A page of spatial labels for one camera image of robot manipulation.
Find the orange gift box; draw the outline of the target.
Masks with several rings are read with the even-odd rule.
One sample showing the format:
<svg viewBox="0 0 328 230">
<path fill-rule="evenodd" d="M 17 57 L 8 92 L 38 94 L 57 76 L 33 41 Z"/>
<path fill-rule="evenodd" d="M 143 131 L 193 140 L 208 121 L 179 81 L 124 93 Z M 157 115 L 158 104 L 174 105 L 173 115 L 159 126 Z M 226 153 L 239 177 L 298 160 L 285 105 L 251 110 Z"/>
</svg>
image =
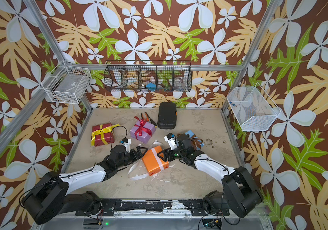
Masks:
<svg viewBox="0 0 328 230">
<path fill-rule="evenodd" d="M 161 151 L 162 147 L 160 145 L 156 146 L 148 150 L 142 158 L 149 176 L 159 173 L 169 167 L 169 162 L 165 162 L 157 156 Z"/>
</svg>

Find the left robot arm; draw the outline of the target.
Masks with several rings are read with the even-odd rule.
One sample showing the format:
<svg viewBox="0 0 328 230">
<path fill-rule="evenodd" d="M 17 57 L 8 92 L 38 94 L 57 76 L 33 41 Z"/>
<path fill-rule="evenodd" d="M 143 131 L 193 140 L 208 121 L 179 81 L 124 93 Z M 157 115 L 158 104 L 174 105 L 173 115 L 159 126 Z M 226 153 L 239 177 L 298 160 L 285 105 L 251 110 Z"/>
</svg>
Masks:
<svg viewBox="0 0 328 230">
<path fill-rule="evenodd" d="M 147 147 L 136 147 L 130 151 L 123 145 L 116 145 L 103 161 L 85 170 L 72 173 L 46 173 L 42 179 L 20 198 L 20 206 L 41 225 L 58 214 L 77 212 L 86 216 L 101 212 L 101 199 L 92 191 L 74 194 L 74 191 L 107 181 L 119 171 L 140 160 L 148 151 Z"/>
</svg>

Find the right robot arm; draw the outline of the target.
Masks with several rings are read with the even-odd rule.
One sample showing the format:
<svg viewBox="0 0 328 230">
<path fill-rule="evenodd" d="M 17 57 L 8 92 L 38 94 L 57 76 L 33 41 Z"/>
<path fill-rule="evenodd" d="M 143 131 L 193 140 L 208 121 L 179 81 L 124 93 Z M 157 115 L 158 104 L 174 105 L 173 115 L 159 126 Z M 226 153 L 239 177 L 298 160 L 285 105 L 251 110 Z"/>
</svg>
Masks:
<svg viewBox="0 0 328 230">
<path fill-rule="evenodd" d="M 232 210 L 236 216 L 244 218 L 263 202 L 261 191 L 246 168 L 233 168 L 212 159 L 194 148 L 189 135 L 170 133 L 164 139 L 170 147 L 157 153 L 160 159 L 165 162 L 178 159 L 221 183 L 222 192 L 213 191 L 203 198 L 203 209 L 207 214 L 228 215 Z"/>
</svg>

